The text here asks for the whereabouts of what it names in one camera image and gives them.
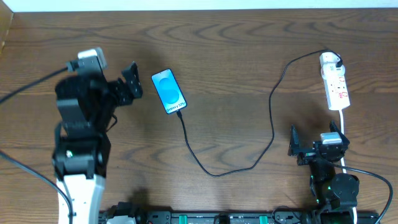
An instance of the power outlet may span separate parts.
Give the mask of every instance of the power outlet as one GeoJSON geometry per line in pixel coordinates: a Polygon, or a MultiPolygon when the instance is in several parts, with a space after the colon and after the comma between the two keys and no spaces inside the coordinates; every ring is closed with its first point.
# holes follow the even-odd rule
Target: power outlet
{"type": "Polygon", "coordinates": [[[325,84],[329,110],[342,110],[350,105],[345,79],[345,67],[336,67],[340,59],[331,52],[321,54],[321,75],[325,84]]]}

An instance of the wooden tabletop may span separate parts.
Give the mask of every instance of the wooden tabletop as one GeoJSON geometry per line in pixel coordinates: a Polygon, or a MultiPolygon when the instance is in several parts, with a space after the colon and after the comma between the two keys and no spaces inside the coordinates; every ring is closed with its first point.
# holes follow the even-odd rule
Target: wooden tabletop
{"type": "MultiPolygon", "coordinates": [[[[341,54],[351,106],[346,165],[398,185],[398,9],[17,13],[0,55],[0,94],[100,46],[121,77],[139,66],[144,97],[118,108],[101,209],[119,201],[174,210],[273,210],[315,205],[310,170],[287,155],[290,125],[304,143],[339,122],[327,107],[317,55],[292,64],[272,97],[275,141],[254,170],[207,176],[177,115],[167,115],[150,76],[171,68],[188,102],[188,138],[213,173],[249,167],[271,139],[268,97],[290,60],[324,48],[341,54]]],[[[61,120],[54,88],[64,73],[0,107],[0,148],[55,180],[51,155],[61,120]]],[[[358,210],[381,212],[387,185],[360,179],[358,210]]],[[[0,223],[57,223],[57,194],[0,160],[0,223]]],[[[395,194],[383,223],[396,223],[395,194]]]]}

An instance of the white wall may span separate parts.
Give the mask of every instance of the white wall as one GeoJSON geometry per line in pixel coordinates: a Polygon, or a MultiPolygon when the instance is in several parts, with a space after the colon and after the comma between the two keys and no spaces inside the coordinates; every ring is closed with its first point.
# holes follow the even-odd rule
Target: white wall
{"type": "Polygon", "coordinates": [[[398,7],[398,0],[3,0],[3,1],[14,12],[398,7]]]}

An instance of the smartphone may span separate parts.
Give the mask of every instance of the smartphone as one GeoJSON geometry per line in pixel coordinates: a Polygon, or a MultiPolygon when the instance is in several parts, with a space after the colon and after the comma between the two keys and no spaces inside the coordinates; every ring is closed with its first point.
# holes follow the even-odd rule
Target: smartphone
{"type": "Polygon", "coordinates": [[[166,69],[153,75],[152,82],[167,114],[172,114],[187,106],[184,95],[171,69],[166,69]]]}

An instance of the power strip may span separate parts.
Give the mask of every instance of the power strip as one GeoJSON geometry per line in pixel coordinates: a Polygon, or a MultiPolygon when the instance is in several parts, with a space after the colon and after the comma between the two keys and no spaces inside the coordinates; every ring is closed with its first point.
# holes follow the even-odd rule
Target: power strip
{"type": "Polygon", "coordinates": [[[336,67],[340,59],[331,52],[325,52],[320,56],[321,75],[325,83],[326,97],[329,110],[342,110],[349,106],[346,69],[344,65],[336,67]]]}

